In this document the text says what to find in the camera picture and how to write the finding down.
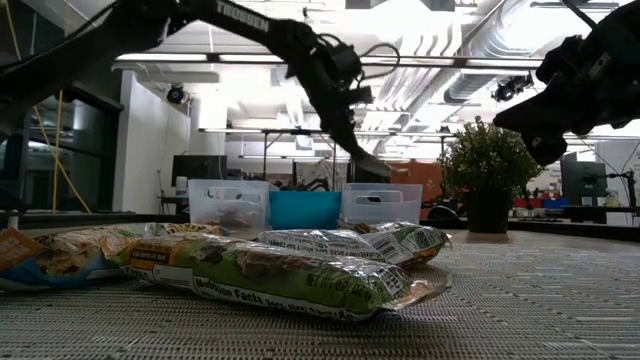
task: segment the computer monitor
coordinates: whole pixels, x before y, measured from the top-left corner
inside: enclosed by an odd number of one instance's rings
[[[227,157],[219,155],[175,155],[171,186],[176,186],[176,178],[224,179],[227,172]]]
[[[598,205],[598,198],[607,197],[606,169],[603,163],[592,161],[560,161],[562,194],[569,205]],[[586,203],[583,198],[590,198]]]

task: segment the white pillar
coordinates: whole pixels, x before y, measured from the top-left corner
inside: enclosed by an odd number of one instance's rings
[[[206,133],[199,129],[225,129],[227,127],[227,104],[215,92],[206,99],[191,101],[191,131],[189,134],[190,155],[224,155],[225,134]]]

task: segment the plastic bin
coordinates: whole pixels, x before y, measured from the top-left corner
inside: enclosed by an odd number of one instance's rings
[[[342,218],[348,223],[420,222],[422,185],[345,184]]]
[[[194,224],[265,229],[269,224],[266,181],[189,180],[189,212]]]
[[[338,226],[339,192],[274,191],[269,199],[274,230],[331,230]]]

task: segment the black plant pot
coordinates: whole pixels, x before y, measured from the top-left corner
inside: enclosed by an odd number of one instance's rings
[[[467,210],[469,231],[504,234],[507,232],[512,199],[510,191],[471,191],[462,197]]]

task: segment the desk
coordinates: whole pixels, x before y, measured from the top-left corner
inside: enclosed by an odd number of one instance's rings
[[[633,213],[630,207],[606,207],[606,206],[565,206],[564,216],[571,222],[593,221],[596,224],[607,223],[607,213]]]

